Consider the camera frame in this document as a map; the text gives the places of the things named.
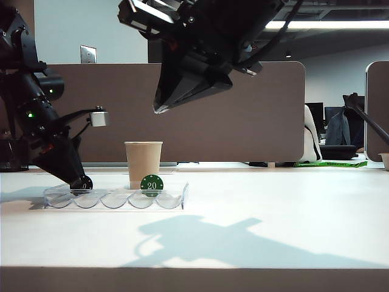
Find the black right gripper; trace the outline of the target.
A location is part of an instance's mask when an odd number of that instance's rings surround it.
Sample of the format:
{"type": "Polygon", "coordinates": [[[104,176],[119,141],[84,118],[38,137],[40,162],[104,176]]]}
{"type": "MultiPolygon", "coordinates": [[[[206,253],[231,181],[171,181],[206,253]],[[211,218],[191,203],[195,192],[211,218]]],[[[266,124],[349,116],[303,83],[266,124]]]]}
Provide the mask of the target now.
{"type": "Polygon", "coordinates": [[[246,51],[264,29],[263,1],[182,1],[162,32],[156,114],[229,90],[232,70],[256,75],[246,51]]]}

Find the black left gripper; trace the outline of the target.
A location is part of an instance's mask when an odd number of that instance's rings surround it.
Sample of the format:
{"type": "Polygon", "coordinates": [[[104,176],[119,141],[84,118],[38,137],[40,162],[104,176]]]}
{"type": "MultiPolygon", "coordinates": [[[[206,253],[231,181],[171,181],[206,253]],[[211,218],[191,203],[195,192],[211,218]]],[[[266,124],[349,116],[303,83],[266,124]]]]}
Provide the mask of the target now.
{"type": "Polygon", "coordinates": [[[78,154],[80,136],[70,137],[70,118],[18,118],[22,136],[17,139],[17,158],[33,163],[67,182],[71,189],[90,190],[93,182],[78,154]]]}

